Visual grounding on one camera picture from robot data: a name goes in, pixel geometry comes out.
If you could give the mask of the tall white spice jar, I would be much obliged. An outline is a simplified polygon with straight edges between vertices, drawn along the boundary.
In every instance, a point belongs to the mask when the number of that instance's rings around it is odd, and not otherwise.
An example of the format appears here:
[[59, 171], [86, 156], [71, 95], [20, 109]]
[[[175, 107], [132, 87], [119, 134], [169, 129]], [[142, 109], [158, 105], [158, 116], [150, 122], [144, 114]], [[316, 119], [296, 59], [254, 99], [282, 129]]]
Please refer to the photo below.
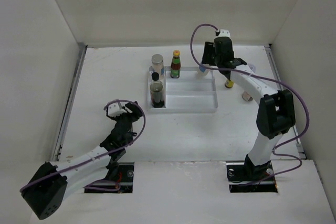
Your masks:
[[205, 78], [209, 73], [213, 72], [210, 68], [211, 66], [209, 64], [200, 64], [197, 69], [196, 78], [197, 79]]

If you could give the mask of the small yellow label bottle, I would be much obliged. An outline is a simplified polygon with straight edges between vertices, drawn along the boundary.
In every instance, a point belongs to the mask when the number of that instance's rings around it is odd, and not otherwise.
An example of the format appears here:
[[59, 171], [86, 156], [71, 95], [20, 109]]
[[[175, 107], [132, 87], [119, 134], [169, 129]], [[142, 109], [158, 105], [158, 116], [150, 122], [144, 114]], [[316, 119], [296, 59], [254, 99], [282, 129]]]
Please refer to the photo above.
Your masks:
[[228, 89], [231, 89], [233, 86], [234, 86], [234, 82], [227, 79], [226, 82], [225, 82], [225, 87], [228, 88]]

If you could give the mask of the yellow cap sauce bottle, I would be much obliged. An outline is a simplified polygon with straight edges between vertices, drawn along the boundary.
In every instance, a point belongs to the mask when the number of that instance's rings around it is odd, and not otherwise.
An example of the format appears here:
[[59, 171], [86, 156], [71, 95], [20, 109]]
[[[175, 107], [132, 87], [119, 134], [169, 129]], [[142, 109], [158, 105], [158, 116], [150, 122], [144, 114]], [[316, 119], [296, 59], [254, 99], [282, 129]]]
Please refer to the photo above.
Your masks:
[[181, 60], [180, 60], [180, 51], [175, 50], [173, 51], [173, 58], [171, 61], [171, 78], [179, 78], [181, 71]]

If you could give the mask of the glass bottle black cap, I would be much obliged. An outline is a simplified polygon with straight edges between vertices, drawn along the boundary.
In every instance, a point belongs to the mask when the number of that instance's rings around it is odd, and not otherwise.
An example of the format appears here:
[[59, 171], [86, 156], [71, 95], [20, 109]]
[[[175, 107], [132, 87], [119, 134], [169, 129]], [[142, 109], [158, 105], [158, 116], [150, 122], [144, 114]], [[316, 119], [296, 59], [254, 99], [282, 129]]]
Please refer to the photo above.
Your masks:
[[151, 74], [152, 82], [150, 84], [150, 96], [154, 108], [162, 108], [165, 105], [164, 85], [157, 72]]

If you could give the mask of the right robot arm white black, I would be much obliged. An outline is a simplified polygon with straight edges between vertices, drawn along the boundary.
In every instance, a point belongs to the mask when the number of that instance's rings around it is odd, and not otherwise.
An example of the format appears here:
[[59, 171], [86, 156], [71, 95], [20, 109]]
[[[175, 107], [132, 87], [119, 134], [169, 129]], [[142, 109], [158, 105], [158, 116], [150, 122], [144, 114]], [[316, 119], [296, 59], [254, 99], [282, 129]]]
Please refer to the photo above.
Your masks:
[[202, 64], [216, 66], [228, 80], [239, 85], [257, 103], [258, 135], [242, 165], [227, 166], [230, 182], [256, 182], [265, 178], [271, 168], [271, 154], [275, 146], [294, 126], [293, 95], [289, 90], [276, 90], [254, 77], [247, 62], [234, 56], [229, 37], [216, 37], [205, 42]]

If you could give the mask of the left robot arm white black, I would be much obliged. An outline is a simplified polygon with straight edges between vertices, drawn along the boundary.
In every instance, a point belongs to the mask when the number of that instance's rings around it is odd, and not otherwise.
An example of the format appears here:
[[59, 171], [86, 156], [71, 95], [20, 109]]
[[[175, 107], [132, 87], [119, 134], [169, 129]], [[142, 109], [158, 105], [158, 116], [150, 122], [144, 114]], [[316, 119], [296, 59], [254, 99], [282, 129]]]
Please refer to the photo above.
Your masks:
[[64, 163], [44, 162], [20, 189], [22, 198], [39, 220], [54, 214], [63, 200], [76, 191], [100, 180], [116, 179], [119, 159], [141, 135], [134, 132], [133, 123], [146, 117], [136, 101], [116, 99], [104, 111], [115, 125], [97, 147]]

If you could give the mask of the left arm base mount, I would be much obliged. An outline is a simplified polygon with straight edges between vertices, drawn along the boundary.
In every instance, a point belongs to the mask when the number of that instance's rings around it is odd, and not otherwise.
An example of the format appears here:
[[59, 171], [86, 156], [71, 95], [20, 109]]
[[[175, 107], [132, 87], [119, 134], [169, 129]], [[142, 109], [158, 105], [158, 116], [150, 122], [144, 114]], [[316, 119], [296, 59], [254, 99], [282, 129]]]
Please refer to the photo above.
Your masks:
[[84, 188], [85, 194], [122, 194], [133, 192], [135, 163], [119, 163]]

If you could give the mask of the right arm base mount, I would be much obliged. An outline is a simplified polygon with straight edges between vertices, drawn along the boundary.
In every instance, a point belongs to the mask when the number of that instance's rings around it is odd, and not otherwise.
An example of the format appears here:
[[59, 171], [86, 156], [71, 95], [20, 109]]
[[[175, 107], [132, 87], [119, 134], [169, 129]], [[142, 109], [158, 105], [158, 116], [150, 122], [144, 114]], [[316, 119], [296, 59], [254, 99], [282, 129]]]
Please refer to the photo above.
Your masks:
[[253, 167], [245, 163], [227, 163], [227, 179], [231, 193], [277, 193], [271, 162]]

